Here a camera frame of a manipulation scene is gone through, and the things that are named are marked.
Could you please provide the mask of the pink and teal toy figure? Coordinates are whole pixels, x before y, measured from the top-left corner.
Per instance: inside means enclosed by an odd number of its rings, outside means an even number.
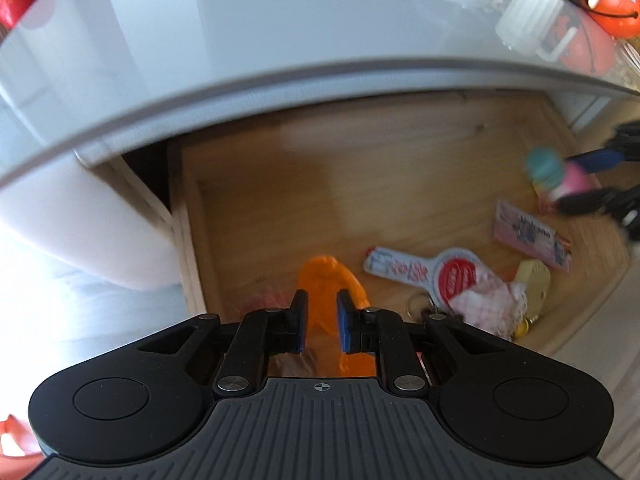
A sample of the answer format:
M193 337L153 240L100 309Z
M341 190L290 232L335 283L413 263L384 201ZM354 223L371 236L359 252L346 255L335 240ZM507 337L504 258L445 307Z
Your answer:
M551 214L555 202L564 196L593 189L590 175L574 162L567 162L553 148L542 146L531 150L526 159L526 172L542 214Z

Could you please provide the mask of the orange plastic shell half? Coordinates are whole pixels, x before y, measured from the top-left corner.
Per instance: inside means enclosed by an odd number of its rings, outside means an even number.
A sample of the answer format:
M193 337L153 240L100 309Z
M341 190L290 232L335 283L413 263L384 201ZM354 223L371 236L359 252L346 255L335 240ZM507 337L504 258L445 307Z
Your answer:
M304 357L311 374L326 377L371 377L375 358L367 353L346 354L338 332L336 297L347 289L358 309L370 306L356 276L332 256L317 256L299 270L297 287L308 294L308 322Z

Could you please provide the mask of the pink snack packet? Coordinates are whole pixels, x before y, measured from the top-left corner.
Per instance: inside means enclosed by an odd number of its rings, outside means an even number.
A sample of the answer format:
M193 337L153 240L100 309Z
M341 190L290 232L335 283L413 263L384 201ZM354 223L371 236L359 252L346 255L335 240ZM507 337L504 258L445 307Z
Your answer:
M517 252L550 268L570 272L573 259L570 242L544 222L503 200L496 206L492 234L498 242Z

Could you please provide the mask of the red white paddle tag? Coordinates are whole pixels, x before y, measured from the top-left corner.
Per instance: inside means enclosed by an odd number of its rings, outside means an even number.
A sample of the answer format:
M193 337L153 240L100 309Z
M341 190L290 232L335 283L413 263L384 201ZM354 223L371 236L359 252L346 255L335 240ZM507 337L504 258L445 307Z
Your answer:
M449 248L423 258L376 246L367 253L363 270L378 278L426 290L437 307L449 309L450 300L477 283L482 260L465 248Z

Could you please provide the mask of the pink white cloth pouch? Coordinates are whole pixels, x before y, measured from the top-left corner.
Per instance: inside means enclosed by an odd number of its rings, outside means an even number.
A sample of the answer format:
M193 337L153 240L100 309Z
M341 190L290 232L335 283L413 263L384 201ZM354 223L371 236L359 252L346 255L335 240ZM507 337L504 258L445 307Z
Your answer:
M466 324L510 340L527 310L526 285L487 280L455 296L449 305Z

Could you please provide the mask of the wooden drawer white front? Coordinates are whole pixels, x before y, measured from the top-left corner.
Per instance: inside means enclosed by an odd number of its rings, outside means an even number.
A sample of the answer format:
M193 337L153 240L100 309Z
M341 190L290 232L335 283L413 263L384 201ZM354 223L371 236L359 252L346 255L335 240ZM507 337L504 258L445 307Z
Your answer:
M406 314L416 289L363 271L376 246L427 258L466 248L510 278L521 255L494 239L492 225L499 202L536 214L524 167L537 146L577 150L533 92L382 96L186 134L168 159L188 306L227 322L285 307L303 265L331 256L371 304Z

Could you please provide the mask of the yellow keychain case with bell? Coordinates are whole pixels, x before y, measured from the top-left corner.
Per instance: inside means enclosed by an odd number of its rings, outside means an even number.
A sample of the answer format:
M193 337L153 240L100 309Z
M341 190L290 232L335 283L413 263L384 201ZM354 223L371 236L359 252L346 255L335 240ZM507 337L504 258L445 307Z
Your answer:
M522 322L514 333L514 338L518 339L524 337L530 326L540 318L551 284L551 273L542 261L527 259L518 265L514 282L525 285L527 304Z

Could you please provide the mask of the orange pumpkin bucket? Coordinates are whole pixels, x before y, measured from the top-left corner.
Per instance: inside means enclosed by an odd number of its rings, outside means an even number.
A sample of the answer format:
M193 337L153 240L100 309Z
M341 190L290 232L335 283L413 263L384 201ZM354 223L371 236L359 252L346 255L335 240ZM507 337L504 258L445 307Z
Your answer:
M573 0L617 39L639 36L639 0Z

